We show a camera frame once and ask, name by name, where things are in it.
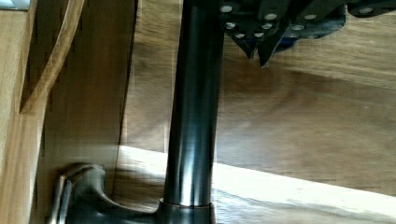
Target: metal screw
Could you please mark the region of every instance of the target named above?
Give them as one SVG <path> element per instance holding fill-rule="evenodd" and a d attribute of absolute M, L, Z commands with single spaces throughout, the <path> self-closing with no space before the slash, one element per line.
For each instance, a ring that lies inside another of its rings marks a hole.
<path fill-rule="evenodd" d="M 245 36 L 245 34 L 236 34 L 234 35 L 236 38 L 240 39 L 243 38 Z"/>
<path fill-rule="evenodd" d="M 316 19 L 318 16 L 317 15 L 306 15 L 304 16 L 304 19 L 306 19 L 307 21 L 312 21 L 314 19 Z"/>
<path fill-rule="evenodd" d="M 221 11 L 221 12 L 224 12 L 224 13 L 231 12 L 232 10 L 233 10 L 233 7 L 232 7 L 232 6 L 222 6 L 222 7 L 220 8 L 220 11 Z"/>
<path fill-rule="evenodd" d="M 229 29 L 229 30 L 235 28 L 235 26 L 236 26 L 236 23 L 235 23 L 235 22 L 226 22 L 226 23 L 225 23 L 225 28 L 227 28 L 227 29 Z"/>
<path fill-rule="evenodd" d="M 264 18 L 265 18 L 266 20 L 268 20 L 268 21 L 273 21 L 273 20 L 276 19 L 276 17 L 277 17 L 276 14 L 270 13 L 270 14 L 267 14 Z"/>
<path fill-rule="evenodd" d="M 262 26 L 262 29 L 264 29 L 264 30 L 269 30 L 269 29 L 271 29 L 271 28 L 273 28 L 274 27 L 274 25 L 272 24 L 272 23 L 265 23 L 263 26 Z"/>
<path fill-rule="evenodd" d="M 290 38 L 297 38 L 298 35 L 297 35 L 297 34 L 289 34 L 288 37 L 290 37 Z"/>
<path fill-rule="evenodd" d="M 291 30 L 293 30 L 293 31 L 302 31 L 303 29 L 305 29 L 305 26 L 303 26 L 303 25 L 293 25 L 293 26 L 291 26 Z"/>
<path fill-rule="evenodd" d="M 364 7 L 359 10 L 360 14 L 367 14 L 373 11 L 372 7 Z"/>
<path fill-rule="evenodd" d="M 254 34 L 254 36 L 256 36 L 256 37 L 262 37 L 262 36 L 264 36 L 264 33 L 256 33 L 256 34 Z"/>

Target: wood grain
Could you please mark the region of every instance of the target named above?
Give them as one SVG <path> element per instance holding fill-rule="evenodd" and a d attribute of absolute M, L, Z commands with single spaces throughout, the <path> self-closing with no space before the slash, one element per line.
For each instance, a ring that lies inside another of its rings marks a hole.
<path fill-rule="evenodd" d="M 167 151 L 181 7 L 140 3 L 122 144 Z M 226 37 L 217 160 L 396 195 L 396 14 L 304 40 L 261 70 Z"/>
<path fill-rule="evenodd" d="M 0 223 L 27 223 L 44 107 L 20 114 L 36 1 L 29 12 L 0 11 Z"/>
<path fill-rule="evenodd" d="M 115 200 L 134 210 L 155 210 L 166 157 L 121 147 Z M 386 195 L 220 163 L 214 164 L 213 181 L 216 223 L 396 223 L 396 198 Z"/>
<path fill-rule="evenodd" d="M 44 69 L 46 52 L 60 28 L 62 3 L 41 0 L 37 39 L 30 58 L 31 86 Z M 35 220 L 49 214 L 53 183 L 73 163 L 95 163 L 112 181 L 120 140 L 123 105 L 130 70 L 134 2 L 95 0 L 82 10 L 72 48 L 49 98 L 37 170 Z"/>

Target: black mount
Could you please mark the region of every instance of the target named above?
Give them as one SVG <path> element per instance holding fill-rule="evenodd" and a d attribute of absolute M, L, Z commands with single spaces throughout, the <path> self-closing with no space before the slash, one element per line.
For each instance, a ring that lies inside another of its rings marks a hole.
<path fill-rule="evenodd" d="M 395 0 L 219 0 L 225 34 L 262 67 L 274 53 L 290 49 L 302 38 L 317 39 L 340 30 L 346 9 L 368 18 L 396 10 Z"/>
<path fill-rule="evenodd" d="M 163 199 L 154 213 L 130 210 L 104 193 L 105 171 L 80 164 L 61 175 L 51 224 L 215 223 L 210 202 L 223 38 L 265 66 L 300 38 L 396 9 L 396 0 L 185 0 Z"/>

